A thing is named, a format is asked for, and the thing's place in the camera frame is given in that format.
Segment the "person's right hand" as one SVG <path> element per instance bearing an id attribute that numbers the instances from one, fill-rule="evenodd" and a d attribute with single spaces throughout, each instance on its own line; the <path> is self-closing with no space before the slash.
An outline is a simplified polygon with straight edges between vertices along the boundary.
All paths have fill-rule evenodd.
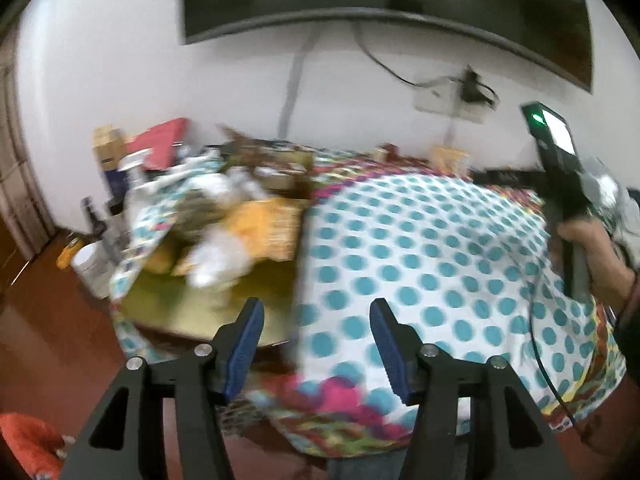
<path id="1" fill-rule="evenodd" d="M 602 222 L 585 218 L 560 223 L 550 242 L 557 263 L 562 261 L 560 240 L 582 246 L 591 276 L 591 293 L 620 316 L 634 290 L 637 274 L 616 255 Z"/>

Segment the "dark green sleeve forearm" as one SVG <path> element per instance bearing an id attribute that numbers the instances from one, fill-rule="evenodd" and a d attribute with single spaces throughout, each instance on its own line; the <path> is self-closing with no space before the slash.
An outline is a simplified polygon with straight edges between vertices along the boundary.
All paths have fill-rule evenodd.
<path id="1" fill-rule="evenodd" d="M 639 275 L 636 275 L 622 312 L 616 318 L 614 339 L 625 358 L 629 377 L 636 385 L 640 382 L 640 295 Z"/>

